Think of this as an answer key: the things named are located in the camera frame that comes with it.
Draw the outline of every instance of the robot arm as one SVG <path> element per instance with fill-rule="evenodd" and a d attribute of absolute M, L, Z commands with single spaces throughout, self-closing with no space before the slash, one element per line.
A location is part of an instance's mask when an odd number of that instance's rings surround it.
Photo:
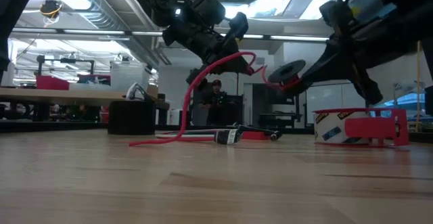
<path fill-rule="evenodd" d="M 248 30 L 245 14 L 237 13 L 229 20 L 230 31 L 223 37 L 213 30 L 225 18 L 225 8 L 217 0 L 138 0 L 155 25 L 168 27 L 162 32 L 166 45 L 175 41 L 202 59 L 203 66 L 187 78 L 191 83 L 196 75 L 213 62 L 236 53 L 236 39 L 242 39 Z M 244 58 L 219 66 L 211 73 L 240 72 L 251 75 Z"/>
<path fill-rule="evenodd" d="M 334 30 L 323 55 L 301 77 L 302 60 L 276 70 L 269 82 L 287 94 L 299 94 L 314 82 L 349 80 L 369 104 L 379 103 L 382 94 L 367 69 L 414 51 L 417 41 L 433 36 L 433 0 L 382 1 L 397 9 L 364 24 L 354 19 L 348 0 L 322 5 L 323 19 Z"/>

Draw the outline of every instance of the wooden floor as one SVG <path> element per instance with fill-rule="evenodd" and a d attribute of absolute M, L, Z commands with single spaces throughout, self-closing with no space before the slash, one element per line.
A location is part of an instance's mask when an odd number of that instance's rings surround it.
<path fill-rule="evenodd" d="M 433 147 L 0 135 L 0 223 L 433 223 Z"/>

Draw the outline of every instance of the circular disc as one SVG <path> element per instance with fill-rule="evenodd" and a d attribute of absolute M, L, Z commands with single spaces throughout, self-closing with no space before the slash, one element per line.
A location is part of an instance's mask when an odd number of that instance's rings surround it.
<path fill-rule="evenodd" d="M 304 60 L 290 62 L 278 68 L 268 78 L 271 83 L 285 83 L 292 80 L 305 67 Z"/>

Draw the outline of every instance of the roll of tape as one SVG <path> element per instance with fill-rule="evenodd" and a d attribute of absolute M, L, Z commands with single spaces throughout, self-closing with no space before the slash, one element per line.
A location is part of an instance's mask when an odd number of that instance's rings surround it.
<path fill-rule="evenodd" d="M 344 122 L 348 118 L 367 118 L 367 112 L 326 112 L 314 114 L 314 128 L 316 143 L 335 144 L 366 144 L 369 139 L 348 137 L 345 133 Z"/>

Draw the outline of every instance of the man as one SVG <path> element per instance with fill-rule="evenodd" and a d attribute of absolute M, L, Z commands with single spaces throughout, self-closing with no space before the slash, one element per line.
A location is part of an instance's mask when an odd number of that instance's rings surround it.
<path fill-rule="evenodd" d="M 227 93 L 221 91 L 221 85 L 221 81 L 215 79 L 212 82 L 212 92 L 203 97 L 200 107 L 209 110 L 206 125 L 225 125 L 223 109 L 227 103 Z"/>

